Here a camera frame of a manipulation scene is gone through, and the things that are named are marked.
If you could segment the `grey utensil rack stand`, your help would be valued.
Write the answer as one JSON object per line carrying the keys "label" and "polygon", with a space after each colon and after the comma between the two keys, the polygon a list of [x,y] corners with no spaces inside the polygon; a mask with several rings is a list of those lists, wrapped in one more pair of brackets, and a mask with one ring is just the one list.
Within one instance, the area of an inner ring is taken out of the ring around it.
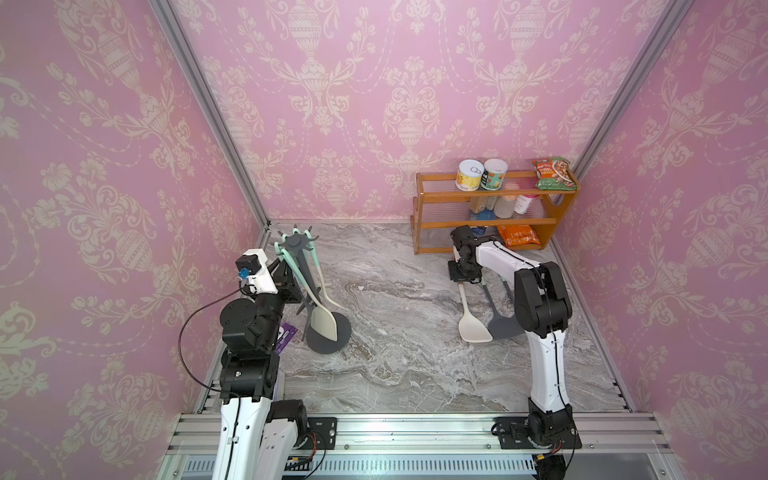
{"label": "grey utensil rack stand", "polygon": [[304,340],[315,353],[328,355],[348,345],[352,327],[344,307],[328,294],[316,241],[311,229],[295,226],[290,234],[278,232],[274,246],[300,287],[301,307],[307,311]]}

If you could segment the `grey spatula mint handle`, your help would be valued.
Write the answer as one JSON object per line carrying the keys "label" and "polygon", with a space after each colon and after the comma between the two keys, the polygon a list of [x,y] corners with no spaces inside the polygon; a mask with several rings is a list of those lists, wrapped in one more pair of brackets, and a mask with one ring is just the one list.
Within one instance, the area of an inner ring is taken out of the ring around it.
{"label": "grey spatula mint handle", "polygon": [[521,336],[525,333],[515,316],[503,316],[497,309],[493,301],[491,292],[484,281],[481,282],[481,288],[491,308],[492,317],[486,328],[493,340],[504,340]]}
{"label": "grey spatula mint handle", "polygon": [[514,296],[512,293],[512,289],[506,279],[502,278],[502,285],[504,286],[504,289],[506,291],[507,298],[509,299],[510,302],[513,302]]}

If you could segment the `cream spatula wooden handle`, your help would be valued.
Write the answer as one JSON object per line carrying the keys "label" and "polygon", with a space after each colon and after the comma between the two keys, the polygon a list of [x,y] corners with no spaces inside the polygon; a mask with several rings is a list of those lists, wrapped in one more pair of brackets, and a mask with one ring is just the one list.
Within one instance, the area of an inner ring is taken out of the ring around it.
{"label": "cream spatula wooden handle", "polygon": [[462,316],[458,322],[458,329],[461,338],[468,343],[491,342],[493,337],[489,330],[470,311],[463,283],[458,284],[458,291],[462,304]]}

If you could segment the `cream spatula mint handle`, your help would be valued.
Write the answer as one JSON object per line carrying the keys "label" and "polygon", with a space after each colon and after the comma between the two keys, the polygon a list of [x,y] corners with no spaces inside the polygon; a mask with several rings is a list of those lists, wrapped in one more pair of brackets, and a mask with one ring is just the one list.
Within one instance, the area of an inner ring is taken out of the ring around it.
{"label": "cream spatula mint handle", "polygon": [[327,340],[337,341],[338,327],[336,319],[333,313],[318,300],[314,290],[310,287],[309,282],[302,273],[297,259],[279,242],[275,243],[275,250],[277,255],[291,267],[302,290],[309,297],[311,328]]}

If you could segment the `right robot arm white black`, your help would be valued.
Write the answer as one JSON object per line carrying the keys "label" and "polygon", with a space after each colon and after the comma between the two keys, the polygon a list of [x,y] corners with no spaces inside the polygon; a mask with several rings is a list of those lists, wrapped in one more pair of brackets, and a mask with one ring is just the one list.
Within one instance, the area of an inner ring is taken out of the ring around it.
{"label": "right robot arm white black", "polygon": [[475,322],[476,331],[461,327],[462,339],[486,343],[524,334],[530,348],[532,375],[528,437],[539,447],[580,448],[564,367],[566,330],[573,309],[559,265],[528,259],[508,249],[498,236],[477,237],[469,226],[453,229],[450,237],[453,259],[448,268],[453,282],[477,284],[489,270],[513,287],[514,314],[484,325],[466,312],[462,320]]}

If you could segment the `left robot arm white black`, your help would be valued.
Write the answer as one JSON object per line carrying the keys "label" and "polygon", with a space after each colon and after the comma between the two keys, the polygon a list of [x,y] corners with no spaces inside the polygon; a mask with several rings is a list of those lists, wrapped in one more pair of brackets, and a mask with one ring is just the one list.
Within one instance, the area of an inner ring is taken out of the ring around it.
{"label": "left robot arm white black", "polygon": [[256,251],[236,261],[240,297],[220,313],[225,351],[214,479],[280,479],[291,452],[311,440],[303,402],[275,398],[279,328],[296,293],[292,281],[274,282],[281,264]]}

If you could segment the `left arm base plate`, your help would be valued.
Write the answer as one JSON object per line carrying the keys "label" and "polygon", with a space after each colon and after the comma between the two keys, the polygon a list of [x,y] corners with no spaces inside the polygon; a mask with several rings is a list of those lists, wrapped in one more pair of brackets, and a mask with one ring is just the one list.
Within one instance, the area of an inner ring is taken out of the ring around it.
{"label": "left arm base plate", "polygon": [[338,433],[339,419],[337,417],[310,416],[305,421],[291,421],[290,425],[296,427],[298,434],[294,450],[312,452],[316,447],[319,450],[334,450]]}

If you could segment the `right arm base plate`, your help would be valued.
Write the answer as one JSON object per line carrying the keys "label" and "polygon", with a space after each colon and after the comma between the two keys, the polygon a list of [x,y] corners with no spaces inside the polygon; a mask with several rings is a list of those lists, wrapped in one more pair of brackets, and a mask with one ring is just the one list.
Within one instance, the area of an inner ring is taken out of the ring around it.
{"label": "right arm base plate", "polygon": [[497,417],[491,434],[503,450],[578,450],[583,446],[575,423],[568,415],[556,420],[537,414]]}

